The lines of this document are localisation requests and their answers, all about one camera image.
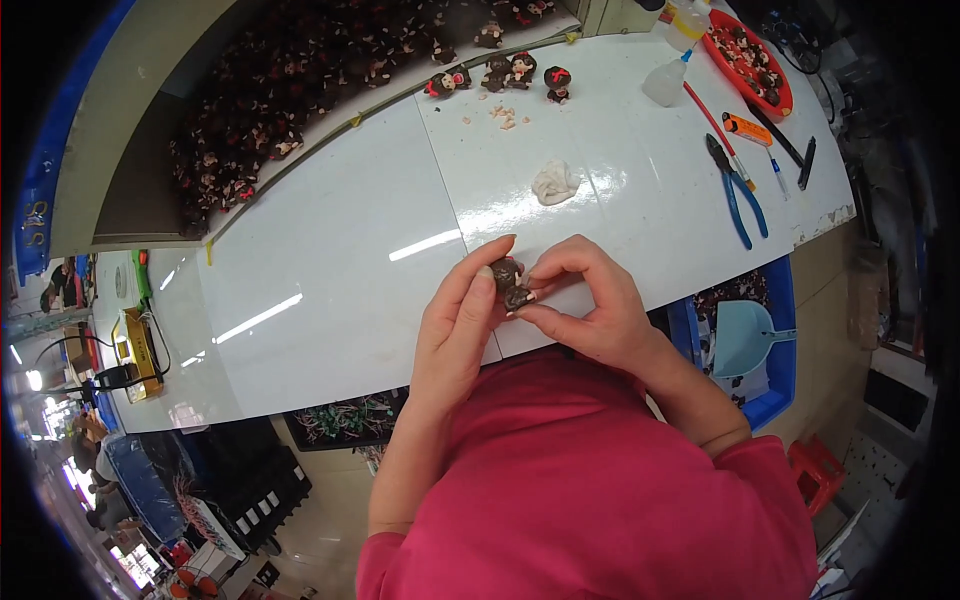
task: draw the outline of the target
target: red tray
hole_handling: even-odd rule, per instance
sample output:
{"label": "red tray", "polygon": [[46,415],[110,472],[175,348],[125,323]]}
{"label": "red tray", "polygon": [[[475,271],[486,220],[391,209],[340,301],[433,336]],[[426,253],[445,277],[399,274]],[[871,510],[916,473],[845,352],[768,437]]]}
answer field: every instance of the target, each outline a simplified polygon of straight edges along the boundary
{"label": "red tray", "polygon": [[783,87],[777,88],[777,92],[780,94],[780,103],[776,106],[771,105],[763,98],[757,96],[756,93],[750,88],[750,85],[747,84],[747,82],[743,79],[743,76],[737,73],[735,69],[730,67],[730,64],[727,63],[726,59],[723,58],[723,55],[720,54],[720,50],[713,45],[713,40],[710,39],[709,33],[704,34],[702,39],[704,47],[707,48],[707,54],[709,54],[713,61],[717,63],[717,67],[720,69],[720,72],[723,73],[728,80],[730,80],[730,82],[733,84],[733,87],[736,87],[736,90],[743,95],[744,99],[762,108],[763,111],[770,117],[770,120],[774,123],[779,123],[782,121],[784,117],[793,111],[793,93],[790,91],[790,82],[788,82],[786,76],[783,75],[783,69],[780,68],[780,64],[777,62],[774,54],[770,52],[770,49],[767,48],[766,44],[760,41],[760,38],[757,37],[754,32],[750,31],[746,25],[723,11],[718,11],[717,9],[710,11],[710,24],[714,28],[723,27],[725,29],[733,29],[734,27],[742,27],[743,31],[747,34],[747,41],[753,44],[759,44],[766,51],[767,57],[770,58],[767,68],[783,78]]}

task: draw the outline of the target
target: white work table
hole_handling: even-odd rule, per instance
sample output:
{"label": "white work table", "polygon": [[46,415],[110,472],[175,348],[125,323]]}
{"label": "white work table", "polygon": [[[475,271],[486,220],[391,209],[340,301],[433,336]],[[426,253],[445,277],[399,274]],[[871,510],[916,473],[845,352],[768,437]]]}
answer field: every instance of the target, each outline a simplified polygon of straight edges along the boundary
{"label": "white work table", "polygon": [[[278,181],[217,240],[210,266],[205,250],[152,252],[154,309],[173,366],[159,398],[129,404],[115,394],[125,429],[270,415],[406,385],[420,313],[440,280],[466,252],[502,233],[517,234],[512,254],[528,266],[551,245],[583,233],[633,274],[653,309],[852,218],[827,119],[805,77],[784,65],[794,110],[780,129],[801,152],[815,136],[817,154],[801,192],[798,167],[775,143],[792,196],[785,202],[763,148],[730,136],[770,229],[760,237],[736,191],[754,243],[750,251],[743,247],[707,154],[706,118],[686,95],[661,108],[640,92],[651,69],[677,56],[662,27],[534,50],[531,90],[480,100],[486,90],[476,67],[473,89],[442,100],[404,98]],[[562,107],[545,99],[542,72],[553,65],[573,78],[572,99]],[[718,121],[723,111],[750,117],[702,49],[694,51],[686,80]],[[497,104],[514,108],[514,129],[502,131],[503,119],[490,117]],[[530,185],[553,157],[583,182],[574,198],[542,206]],[[105,253],[98,262],[100,332],[118,308],[131,305],[112,290],[124,261],[127,253]],[[583,283],[546,302],[575,315],[592,307]],[[484,360],[548,343],[531,325],[504,324]],[[159,360],[165,364],[162,350]]]}

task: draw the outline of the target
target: red stool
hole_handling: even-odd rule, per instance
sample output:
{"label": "red stool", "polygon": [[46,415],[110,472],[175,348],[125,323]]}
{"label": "red stool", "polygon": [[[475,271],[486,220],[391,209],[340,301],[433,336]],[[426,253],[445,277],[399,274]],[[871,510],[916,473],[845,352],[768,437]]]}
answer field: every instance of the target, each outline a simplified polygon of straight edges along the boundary
{"label": "red stool", "polygon": [[809,444],[801,444],[799,440],[792,443],[786,455],[797,478],[797,487],[813,518],[840,490],[847,472],[815,435],[810,438]]}

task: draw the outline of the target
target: orange lighter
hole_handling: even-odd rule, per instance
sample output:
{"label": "orange lighter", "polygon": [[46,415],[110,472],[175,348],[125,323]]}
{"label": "orange lighter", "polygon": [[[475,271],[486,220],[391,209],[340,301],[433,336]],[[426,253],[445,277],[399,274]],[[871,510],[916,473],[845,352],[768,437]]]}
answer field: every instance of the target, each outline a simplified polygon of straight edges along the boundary
{"label": "orange lighter", "polygon": [[746,137],[750,141],[763,146],[772,146],[774,143],[770,132],[753,121],[748,121],[728,112],[721,114],[720,118],[723,119],[723,128],[730,133],[736,133],[740,137]]}

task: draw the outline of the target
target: plastic squeeze bottle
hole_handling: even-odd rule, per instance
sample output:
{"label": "plastic squeeze bottle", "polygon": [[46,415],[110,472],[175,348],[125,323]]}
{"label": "plastic squeeze bottle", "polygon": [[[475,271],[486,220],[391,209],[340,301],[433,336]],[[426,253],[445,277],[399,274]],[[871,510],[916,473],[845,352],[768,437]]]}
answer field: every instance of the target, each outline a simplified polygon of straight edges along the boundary
{"label": "plastic squeeze bottle", "polygon": [[690,60],[692,50],[687,50],[684,55],[678,59],[673,59],[667,64],[662,64],[643,80],[640,89],[662,107],[669,107],[677,100],[677,96],[684,89],[684,74],[686,73],[686,62]]}
{"label": "plastic squeeze bottle", "polygon": [[694,0],[677,6],[670,29],[664,37],[678,52],[686,52],[704,36],[710,26],[710,5],[705,0]]}

